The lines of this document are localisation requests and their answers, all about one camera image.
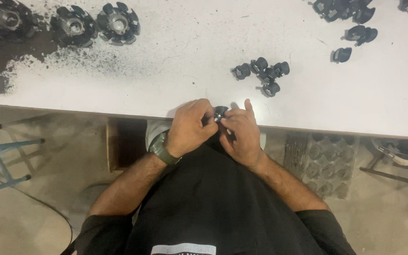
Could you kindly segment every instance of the concrete floor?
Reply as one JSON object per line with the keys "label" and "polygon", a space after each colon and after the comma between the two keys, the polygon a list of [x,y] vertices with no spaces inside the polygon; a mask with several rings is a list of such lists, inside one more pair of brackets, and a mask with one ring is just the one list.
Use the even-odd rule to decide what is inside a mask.
{"label": "concrete floor", "polygon": [[[94,114],[48,113],[0,107],[0,143],[45,138],[3,154],[14,177],[30,173],[16,188],[56,207],[66,216],[80,192],[115,178],[106,170],[106,118]],[[266,151],[282,162],[286,132],[267,130]],[[326,202],[358,254],[408,254],[408,184],[358,171],[372,159],[361,140],[356,168],[345,200]],[[378,170],[398,173],[390,162]],[[12,188],[0,190],[0,254],[52,254],[71,238],[65,220],[46,206]]]}

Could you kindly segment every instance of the dirt stain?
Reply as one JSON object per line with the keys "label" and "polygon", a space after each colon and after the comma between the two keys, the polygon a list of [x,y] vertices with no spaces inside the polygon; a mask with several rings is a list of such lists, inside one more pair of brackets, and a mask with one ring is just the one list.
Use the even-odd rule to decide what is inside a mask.
{"label": "dirt stain", "polygon": [[[52,40],[52,31],[47,31],[46,24],[39,22],[38,29],[33,38],[26,39],[21,43],[0,40],[0,73],[6,69],[8,61],[23,60],[26,54],[33,55],[38,60],[44,60],[43,56],[55,52],[57,44]],[[7,78],[0,76],[0,94],[4,94],[7,86]]]}

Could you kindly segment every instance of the green watch strap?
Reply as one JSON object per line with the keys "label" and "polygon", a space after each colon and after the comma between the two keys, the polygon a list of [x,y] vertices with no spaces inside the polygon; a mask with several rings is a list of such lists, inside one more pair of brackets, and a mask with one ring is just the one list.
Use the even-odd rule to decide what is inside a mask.
{"label": "green watch strap", "polygon": [[161,159],[165,164],[174,165],[178,163],[178,161],[182,157],[179,158],[174,157],[167,151],[167,149],[163,146],[163,142],[165,142],[165,139],[166,139],[165,133],[158,134],[154,138],[154,140],[152,140],[149,150],[153,152],[155,155],[157,155],[157,157]]}

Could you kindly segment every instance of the right hand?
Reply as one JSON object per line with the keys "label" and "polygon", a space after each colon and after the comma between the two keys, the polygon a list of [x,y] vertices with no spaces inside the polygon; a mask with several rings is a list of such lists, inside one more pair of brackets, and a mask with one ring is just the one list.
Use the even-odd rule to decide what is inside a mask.
{"label": "right hand", "polygon": [[[245,109],[232,109],[221,119],[220,142],[224,150],[237,162],[254,170],[266,154],[261,149],[259,131],[250,100],[245,100]],[[227,129],[234,131],[237,140],[231,141]]]}

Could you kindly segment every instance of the egg crate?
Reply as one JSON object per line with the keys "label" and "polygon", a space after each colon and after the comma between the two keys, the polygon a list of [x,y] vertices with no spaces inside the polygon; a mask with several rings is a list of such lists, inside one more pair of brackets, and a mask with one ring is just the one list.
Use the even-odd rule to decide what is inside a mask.
{"label": "egg crate", "polygon": [[322,198],[347,198],[359,144],[359,136],[311,133],[303,182]]}

